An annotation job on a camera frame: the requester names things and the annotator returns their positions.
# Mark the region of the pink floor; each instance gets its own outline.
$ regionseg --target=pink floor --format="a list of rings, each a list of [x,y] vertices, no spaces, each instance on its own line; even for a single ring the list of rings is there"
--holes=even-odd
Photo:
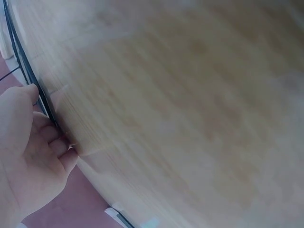
[[[0,78],[8,72],[0,57]],[[0,82],[0,94],[12,86],[22,86],[14,75]],[[105,200],[76,167],[64,191],[22,223],[27,228],[122,228],[104,212],[106,208]]]

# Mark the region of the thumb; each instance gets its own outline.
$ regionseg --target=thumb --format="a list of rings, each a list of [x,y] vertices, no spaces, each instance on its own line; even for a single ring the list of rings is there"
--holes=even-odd
[[[39,98],[39,91],[35,84],[30,84],[25,87],[21,87],[21,89],[28,95],[28,98],[31,100],[32,105],[34,105]]]
[[[0,151],[14,158],[24,152],[33,123],[33,104],[38,99],[35,85],[12,87],[0,96]]]

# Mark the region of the black cable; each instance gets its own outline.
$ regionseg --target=black cable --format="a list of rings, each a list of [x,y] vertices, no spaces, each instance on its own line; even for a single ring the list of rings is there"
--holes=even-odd
[[[0,81],[2,81],[3,79],[5,79],[7,76],[9,76],[10,74],[14,73],[16,70],[20,69],[20,67],[18,66],[16,69],[12,70],[11,72],[7,73],[5,76],[3,76],[2,78],[0,78]]]
[[[13,44],[13,49],[14,49],[14,52],[15,52],[15,55],[16,55],[16,58],[17,58],[17,62],[19,64],[19,66],[20,66],[20,69],[22,70],[24,78],[27,81],[27,78],[25,76],[25,72],[23,70],[23,67],[22,67],[22,64],[21,64],[21,60],[19,58],[16,46],[19,49],[19,53],[21,55],[22,62],[24,64],[24,68],[25,68],[25,70],[27,72],[27,75],[29,77],[29,82],[30,83],[34,83],[38,87],[39,95],[40,95],[40,99],[38,100],[38,103],[40,104],[40,107],[42,108],[43,112],[49,116],[50,120],[56,126],[58,126],[58,124],[57,124],[57,122],[55,120],[55,117],[53,115],[53,112],[51,110],[51,106],[50,106],[51,103],[48,102],[47,96],[44,93],[44,91],[42,90],[42,88],[41,88],[38,80],[36,79],[35,74],[33,72],[33,69],[31,68],[31,66],[29,64],[29,61],[27,59],[27,56],[26,56],[26,54],[25,54],[25,52],[24,52],[24,50],[22,48],[21,42],[20,42],[20,40],[18,38],[17,32],[16,32],[16,30],[14,28],[14,25],[13,25],[13,21],[12,21],[11,15],[10,15],[10,11],[9,11],[9,8],[8,8],[7,0],[3,0],[3,4],[4,4],[4,11],[5,11],[6,21],[7,21],[8,27],[9,27],[10,39],[11,39],[11,42]]]

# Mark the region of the wooden table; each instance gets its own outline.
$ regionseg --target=wooden table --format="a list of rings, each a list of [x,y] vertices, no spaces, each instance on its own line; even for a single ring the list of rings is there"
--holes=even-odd
[[[303,226],[302,1],[9,5],[79,167],[136,227]]]

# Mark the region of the skin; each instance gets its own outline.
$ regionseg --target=skin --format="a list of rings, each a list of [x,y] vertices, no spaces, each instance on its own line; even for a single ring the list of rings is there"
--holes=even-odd
[[[35,85],[0,96],[0,221],[15,228],[65,187],[78,155],[43,114]]]

